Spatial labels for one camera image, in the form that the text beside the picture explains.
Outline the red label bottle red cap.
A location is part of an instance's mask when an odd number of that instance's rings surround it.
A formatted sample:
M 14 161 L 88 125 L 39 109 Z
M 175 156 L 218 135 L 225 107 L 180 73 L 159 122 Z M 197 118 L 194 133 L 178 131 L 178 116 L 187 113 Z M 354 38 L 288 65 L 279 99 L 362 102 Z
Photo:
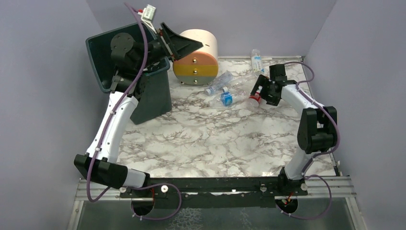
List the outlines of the red label bottle red cap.
M 261 90 L 262 90 L 262 86 L 259 86 L 257 88 L 257 90 L 255 91 L 255 93 L 253 95 L 249 96 L 249 98 L 247 100 L 248 106 L 251 106 L 254 108 L 259 107 L 259 103 L 261 100 L 261 96 L 260 96 Z

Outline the clear bottle blue white label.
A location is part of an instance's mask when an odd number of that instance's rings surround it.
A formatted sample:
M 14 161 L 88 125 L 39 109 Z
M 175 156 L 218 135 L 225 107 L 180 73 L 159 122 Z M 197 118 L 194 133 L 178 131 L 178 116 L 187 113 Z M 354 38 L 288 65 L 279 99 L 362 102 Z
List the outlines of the clear bottle blue white label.
M 250 53 L 250 60 L 251 60 L 251 68 L 253 73 L 256 76 L 264 74 L 264 66 L 262 62 L 262 58 L 260 55 L 260 51 L 257 49 L 253 49 Z

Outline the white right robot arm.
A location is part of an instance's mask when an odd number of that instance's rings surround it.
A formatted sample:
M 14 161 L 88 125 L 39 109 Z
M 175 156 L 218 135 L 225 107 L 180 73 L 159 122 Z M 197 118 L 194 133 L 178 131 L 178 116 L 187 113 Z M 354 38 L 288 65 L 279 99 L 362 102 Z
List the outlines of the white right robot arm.
M 250 93 L 272 106 L 283 100 L 300 116 L 298 150 L 278 175 L 279 190 L 299 187 L 314 158 L 329 154 L 339 145 L 336 108 L 318 103 L 303 91 L 301 81 L 289 80 L 285 67 L 286 64 L 271 65 L 269 75 L 258 75 Z

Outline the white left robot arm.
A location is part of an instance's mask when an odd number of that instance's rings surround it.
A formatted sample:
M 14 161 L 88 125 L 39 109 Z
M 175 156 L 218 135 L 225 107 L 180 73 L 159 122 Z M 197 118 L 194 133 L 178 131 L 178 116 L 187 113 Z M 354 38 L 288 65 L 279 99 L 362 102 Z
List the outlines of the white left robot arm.
M 152 32 L 135 23 L 91 37 L 87 51 L 103 92 L 109 94 L 100 128 L 74 165 L 87 180 L 111 188 L 144 187 L 146 172 L 117 163 L 129 121 L 141 124 L 170 109 L 169 64 L 203 47 L 202 42 L 173 32 L 165 23 Z

